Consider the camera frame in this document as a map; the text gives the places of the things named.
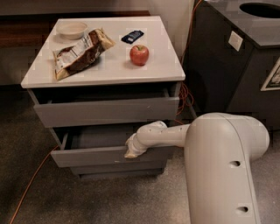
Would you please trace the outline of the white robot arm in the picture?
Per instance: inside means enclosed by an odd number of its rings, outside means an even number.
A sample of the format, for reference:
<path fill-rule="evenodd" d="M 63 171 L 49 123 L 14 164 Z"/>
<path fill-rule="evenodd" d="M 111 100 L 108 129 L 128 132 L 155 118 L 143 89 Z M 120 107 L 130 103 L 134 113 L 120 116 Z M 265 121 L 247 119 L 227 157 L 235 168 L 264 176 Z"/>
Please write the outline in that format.
<path fill-rule="evenodd" d="M 261 224 L 250 164 L 266 152 L 270 136 L 254 117 L 208 113 L 174 127 L 156 121 L 126 144 L 126 158 L 151 147 L 184 149 L 191 224 Z"/>

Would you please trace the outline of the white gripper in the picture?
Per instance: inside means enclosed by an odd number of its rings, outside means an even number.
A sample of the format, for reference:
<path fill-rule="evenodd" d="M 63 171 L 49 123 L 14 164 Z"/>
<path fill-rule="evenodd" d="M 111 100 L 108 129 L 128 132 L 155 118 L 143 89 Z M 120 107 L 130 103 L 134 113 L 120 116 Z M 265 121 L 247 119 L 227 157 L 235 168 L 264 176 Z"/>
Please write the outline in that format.
<path fill-rule="evenodd" d="M 133 134 L 126 142 L 125 145 L 128 145 L 128 151 L 125 153 L 125 158 L 136 158 L 144 154 L 148 147 L 139 142 L 137 134 Z"/>

